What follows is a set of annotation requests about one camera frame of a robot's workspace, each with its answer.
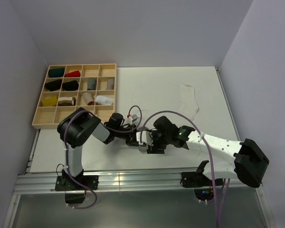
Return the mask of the grey sock with black stripes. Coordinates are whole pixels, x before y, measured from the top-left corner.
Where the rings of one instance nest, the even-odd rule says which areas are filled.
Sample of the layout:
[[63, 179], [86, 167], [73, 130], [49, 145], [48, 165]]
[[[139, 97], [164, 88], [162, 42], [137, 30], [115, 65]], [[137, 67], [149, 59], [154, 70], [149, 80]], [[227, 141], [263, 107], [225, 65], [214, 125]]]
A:
[[[138, 128], [137, 130], [138, 132], [140, 131], [150, 131], [149, 128], [147, 127], [140, 127]], [[146, 146], [139, 146], [139, 151], [142, 152], [142, 153], [147, 153], [147, 150], [149, 149], [149, 145], [146, 145]]]

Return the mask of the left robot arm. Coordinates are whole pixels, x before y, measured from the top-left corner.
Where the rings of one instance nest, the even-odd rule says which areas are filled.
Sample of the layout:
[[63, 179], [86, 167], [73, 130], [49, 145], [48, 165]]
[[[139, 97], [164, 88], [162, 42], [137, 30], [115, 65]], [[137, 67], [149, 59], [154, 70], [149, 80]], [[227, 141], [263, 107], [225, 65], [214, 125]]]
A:
[[57, 132], [65, 148], [61, 184], [72, 190], [88, 186], [82, 166], [82, 149], [90, 136], [104, 144], [120, 138], [125, 140], [128, 146], [139, 145], [136, 141], [137, 126], [124, 124], [124, 118], [119, 113], [113, 113], [107, 122], [102, 123], [95, 114], [79, 108], [59, 123]]

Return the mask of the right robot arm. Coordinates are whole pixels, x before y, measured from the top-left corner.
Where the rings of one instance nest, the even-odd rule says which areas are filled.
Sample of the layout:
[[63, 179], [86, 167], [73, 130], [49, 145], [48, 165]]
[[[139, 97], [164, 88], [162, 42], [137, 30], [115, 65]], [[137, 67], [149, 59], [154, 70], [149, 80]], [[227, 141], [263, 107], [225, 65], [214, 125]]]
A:
[[166, 116], [158, 118], [153, 126], [154, 131], [140, 130], [136, 134], [139, 145], [162, 151], [173, 145], [209, 156], [196, 170], [199, 184], [207, 185], [212, 179], [238, 179], [252, 188], [262, 184], [269, 159], [255, 141], [232, 141], [199, 133], [196, 127], [177, 127]]

